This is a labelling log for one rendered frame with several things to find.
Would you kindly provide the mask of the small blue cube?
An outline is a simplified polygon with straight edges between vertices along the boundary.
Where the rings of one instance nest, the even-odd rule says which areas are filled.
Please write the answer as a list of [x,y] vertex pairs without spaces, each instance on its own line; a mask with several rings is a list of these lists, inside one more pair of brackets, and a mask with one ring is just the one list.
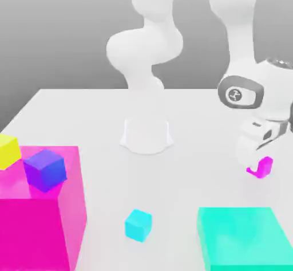
[[64,158],[44,149],[23,160],[28,184],[43,193],[67,180]]

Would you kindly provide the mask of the small yellow cube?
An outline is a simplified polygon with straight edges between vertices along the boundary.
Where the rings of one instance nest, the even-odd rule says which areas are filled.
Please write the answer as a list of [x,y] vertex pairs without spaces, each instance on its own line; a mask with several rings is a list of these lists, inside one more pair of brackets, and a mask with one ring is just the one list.
[[0,170],[6,170],[21,158],[18,139],[0,133]]

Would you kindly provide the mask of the small cyan cube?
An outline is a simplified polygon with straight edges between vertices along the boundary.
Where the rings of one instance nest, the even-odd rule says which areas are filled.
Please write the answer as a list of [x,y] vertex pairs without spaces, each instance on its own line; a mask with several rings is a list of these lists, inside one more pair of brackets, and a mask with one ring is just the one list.
[[138,242],[144,242],[152,230],[152,215],[134,209],[125,220],[125,235]]

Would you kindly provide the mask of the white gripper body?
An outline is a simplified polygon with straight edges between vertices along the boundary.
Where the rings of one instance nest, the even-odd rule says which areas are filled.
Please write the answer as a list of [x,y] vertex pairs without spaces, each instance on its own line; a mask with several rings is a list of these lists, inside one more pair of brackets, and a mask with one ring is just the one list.
[[244,168],[258,168],[259,162],[268,156],[267,147],[274,140],[259,142],[247,136],[239,136],[236,141],[236,158]]

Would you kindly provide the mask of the large turquoise box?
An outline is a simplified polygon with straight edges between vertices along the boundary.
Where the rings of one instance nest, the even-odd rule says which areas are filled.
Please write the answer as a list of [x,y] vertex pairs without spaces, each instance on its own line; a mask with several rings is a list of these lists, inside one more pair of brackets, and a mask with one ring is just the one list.
[[200,207],[205,271],[293,271],[293,247],[269,207]]

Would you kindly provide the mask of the large magenta box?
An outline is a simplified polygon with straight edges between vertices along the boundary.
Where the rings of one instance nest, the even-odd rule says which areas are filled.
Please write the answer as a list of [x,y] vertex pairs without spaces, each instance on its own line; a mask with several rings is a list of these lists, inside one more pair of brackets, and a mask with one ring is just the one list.
[[0,170],[0,271],[75,271],[87,223],[76,146],[49,148],[67,180],[43,193],[27,182],[23,161]]

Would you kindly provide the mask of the small magenta cube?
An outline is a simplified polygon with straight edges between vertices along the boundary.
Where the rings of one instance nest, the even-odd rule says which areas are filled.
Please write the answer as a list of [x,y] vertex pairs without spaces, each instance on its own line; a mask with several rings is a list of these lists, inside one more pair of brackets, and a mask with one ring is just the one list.
[[259,161],[256,171],[251,170],[250,167],[246,171],[258,179],[262,179],[271,172],[273,161],[273,158],[266,156]]

